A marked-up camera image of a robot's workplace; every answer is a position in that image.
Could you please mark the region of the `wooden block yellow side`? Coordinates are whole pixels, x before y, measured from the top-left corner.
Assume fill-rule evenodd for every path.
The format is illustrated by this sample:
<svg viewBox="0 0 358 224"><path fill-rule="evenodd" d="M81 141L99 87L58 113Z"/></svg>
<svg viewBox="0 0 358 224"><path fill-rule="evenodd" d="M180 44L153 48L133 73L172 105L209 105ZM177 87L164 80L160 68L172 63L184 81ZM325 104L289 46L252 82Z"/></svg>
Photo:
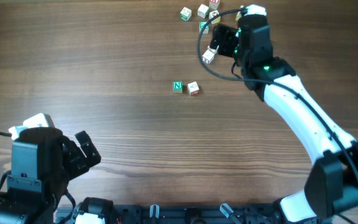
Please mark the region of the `wooden block yellow side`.
<svg viewBox="0 0 358 224"><path fill-rule="evenodd" d="M209 19L212 19L213 17L217 16L219 14L219 11L218 10L215 10L215 11L211 11L209 13ZM214 19L213 21L211 21L211 24L217 24L219 23L221 20L220 17L217 17L216 19Z"/></svg>

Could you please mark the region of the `wooden block green letter Y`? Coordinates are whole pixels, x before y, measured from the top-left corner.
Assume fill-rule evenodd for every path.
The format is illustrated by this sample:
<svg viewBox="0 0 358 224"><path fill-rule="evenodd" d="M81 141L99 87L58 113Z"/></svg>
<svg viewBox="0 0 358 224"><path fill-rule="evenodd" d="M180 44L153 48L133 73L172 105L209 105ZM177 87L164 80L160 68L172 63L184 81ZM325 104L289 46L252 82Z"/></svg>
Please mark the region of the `wooden block green letter Y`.
<svg viewBox="0 0 358 224"><path fill-rule="evenodd" d="M200 34L208 34L209 33L209 24L207 21L200 22L199 32L200 32Z"/></svg>

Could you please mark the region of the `wooden block red letter A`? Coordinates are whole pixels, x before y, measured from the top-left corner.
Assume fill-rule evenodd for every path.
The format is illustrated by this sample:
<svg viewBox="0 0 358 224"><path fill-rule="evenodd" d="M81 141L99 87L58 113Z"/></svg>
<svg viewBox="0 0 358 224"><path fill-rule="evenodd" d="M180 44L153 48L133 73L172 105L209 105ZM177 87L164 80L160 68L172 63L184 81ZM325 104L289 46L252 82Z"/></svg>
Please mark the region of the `wooden block red letter A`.
<svg viewBox="0 0 358 224"><path fill-rule="evenodd" d="M200 92L200 88L197 84L197 82L191 82L187 84L187 90L190 96L196 96Z"/></svg>

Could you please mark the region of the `wooden block green letter N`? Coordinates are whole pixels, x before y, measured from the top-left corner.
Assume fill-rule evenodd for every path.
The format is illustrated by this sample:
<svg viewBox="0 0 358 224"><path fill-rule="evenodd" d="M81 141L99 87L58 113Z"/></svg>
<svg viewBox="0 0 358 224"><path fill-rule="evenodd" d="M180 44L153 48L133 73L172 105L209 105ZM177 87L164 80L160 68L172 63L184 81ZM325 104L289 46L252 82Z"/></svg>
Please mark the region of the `wooden block green letter N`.
<svg viewBox="0 0 358 224"><path fill-rule="evenodd" d="M182 81L174 81L173 82L173 92L174 93L182 93L183 92L183 82Z"/></svg>

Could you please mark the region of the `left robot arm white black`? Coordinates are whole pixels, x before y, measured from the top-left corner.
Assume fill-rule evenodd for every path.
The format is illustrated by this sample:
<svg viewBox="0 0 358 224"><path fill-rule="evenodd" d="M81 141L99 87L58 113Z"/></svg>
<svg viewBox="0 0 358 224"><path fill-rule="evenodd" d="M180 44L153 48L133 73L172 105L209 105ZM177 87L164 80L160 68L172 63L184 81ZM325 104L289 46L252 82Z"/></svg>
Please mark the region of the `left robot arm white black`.
<svg viewBox="0 0 358 224"><path fill-rule="evenodd" d="M57 128L23 130L12 145L11 169L0 180L0 223L53 223L62 197L72 210L59 223L114 223L110 200L86 198L77 205L67 187L101 162L89 135L76 141Z"/></svg>

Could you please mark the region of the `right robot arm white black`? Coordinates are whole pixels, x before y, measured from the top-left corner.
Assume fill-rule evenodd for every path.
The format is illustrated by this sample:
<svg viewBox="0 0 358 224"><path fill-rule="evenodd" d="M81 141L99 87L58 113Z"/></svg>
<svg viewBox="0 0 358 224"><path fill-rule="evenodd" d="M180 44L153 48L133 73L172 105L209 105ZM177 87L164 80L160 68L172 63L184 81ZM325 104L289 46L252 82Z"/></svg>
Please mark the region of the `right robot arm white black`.
<svg viewBox="0 0 358 224"><path fill-rule="evenodd" d="M234 59L244 82L275 110L305 147L312 170L300 191L271 204L272 223L322 223L358 206L358 141L340 128L304 88L294 68L273 54L263 8L239 11L236 27L218 24L209 53Z"/></svg>

